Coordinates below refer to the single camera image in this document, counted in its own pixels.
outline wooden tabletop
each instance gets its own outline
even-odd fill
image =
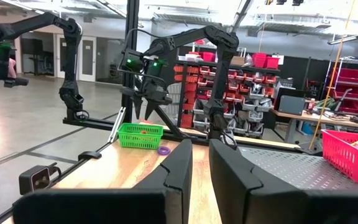
[[[204,134],[192,129],[181,129],[188,134]],[[260,139],[243,138],[237,140],[294,148],[294,144],[271,142]],[[171,150],[179,144],[175,141],[161,140],[161,146]],[[151,173],[164,159],[155,150],[122,148],[119,140],[101,151],[102,157],[88,162],[74,170],[54,189],[117,189],[131,188]],[[218,205],[209,171],[209,149],[207,146],[193,144],[193,177],[191,180],[191,198],[189,223],[221,223]],[[8,218],[3,224],[14,224]]]
[[[277,116],[281,116],[284,118],[293,118],[298,119],[300,121],[312,121],[312,122],[318,122],[320,115],[317,114],[307,114],[306,111],[303,111],[303,114],[300,115],[294,115],[294,114],[287,114],[287,113],[280,113],[277,110],[271,110],[274,114]],[[321,123],[324,124],[335,124],[338,126],[347,126],[347,127],[355,127],[358,128],[358,123],[352,122],[352,121],[336,121],[331,118],[327,118],[326,116],[321,117]]]

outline wooden table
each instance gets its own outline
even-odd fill
[[[191,129],[186,133],[200,134]],[[238,140],[293,149],[296,145],[260,139],[236,137]],[[161,140],[161,146],[174,149],[179,142]],[[90,159],[54,185],[54,189],[116,189],[131,188],[151,173],[164,159],[154,150],[122,148],[119,141],[101,151],[102,158]],[[221,223],[209,171],[209,148],[193,144],[193,178],[189,223]],[[13,224],[12,217],[3,224]]]
[[[307,114],[306,111],[303,111],[302,115],[294,115],[294,114],[287,114],[287,113],[281,113],[277,110],[271,110],[275,115],[281,116],[284,118],[291,118],[290,123],[288,124],[287,132],[285,134],[285,142],[292,143],[294,142],[293,137],[295,134],[296,129],[296,121],[310,121],[317,123],[319,120],[320,115],[317,114]],[[352,122],[352,121],[336,121],[331,118],[328,118],[326,116],[321,117],[321,124],[332,124],[335,126],[345,126],[345,127],[353,127],[358,128],[358,123]]]

